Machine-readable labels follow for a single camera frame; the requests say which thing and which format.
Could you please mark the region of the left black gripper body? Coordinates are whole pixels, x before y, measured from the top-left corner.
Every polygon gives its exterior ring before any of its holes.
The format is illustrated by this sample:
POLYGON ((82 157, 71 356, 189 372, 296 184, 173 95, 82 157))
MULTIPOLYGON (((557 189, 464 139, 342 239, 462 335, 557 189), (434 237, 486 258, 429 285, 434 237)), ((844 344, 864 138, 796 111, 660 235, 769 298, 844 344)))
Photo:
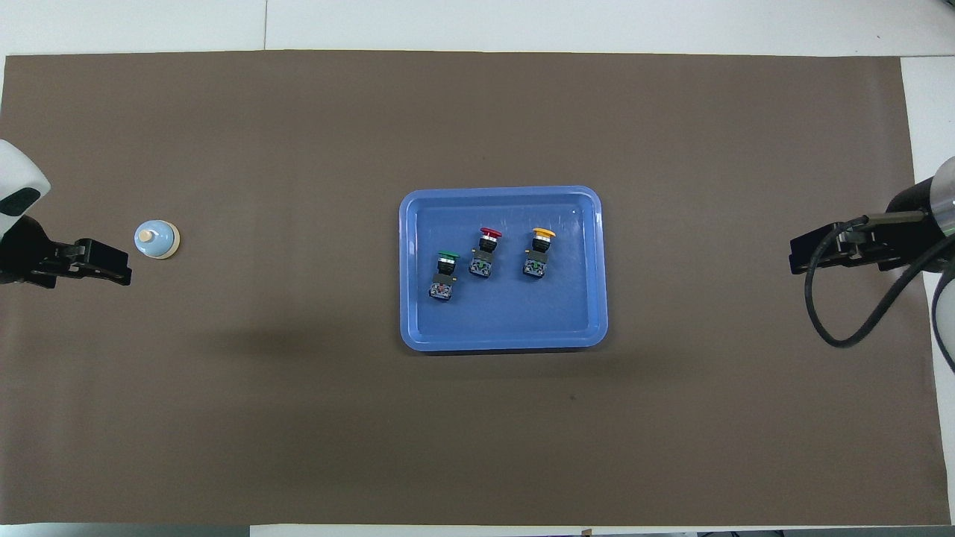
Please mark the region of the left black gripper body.
POLYGON ((60 255, 60 242, 38 242, 26 251, 22 262, 22 280, 39 288, 54 289, 57 279, 69 273, 72 259, 60 255))

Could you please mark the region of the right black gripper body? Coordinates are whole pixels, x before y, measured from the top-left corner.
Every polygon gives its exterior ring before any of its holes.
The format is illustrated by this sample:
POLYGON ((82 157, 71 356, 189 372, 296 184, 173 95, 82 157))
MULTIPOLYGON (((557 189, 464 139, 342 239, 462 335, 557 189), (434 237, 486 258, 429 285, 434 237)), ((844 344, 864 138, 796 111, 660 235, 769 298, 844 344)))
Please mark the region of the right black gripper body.
POLYGON ((842 232, 842 244, 849 252, 849 266, 879 265, 890 271, 909 264, 924 248, 923 221, 868 219, 842 232))

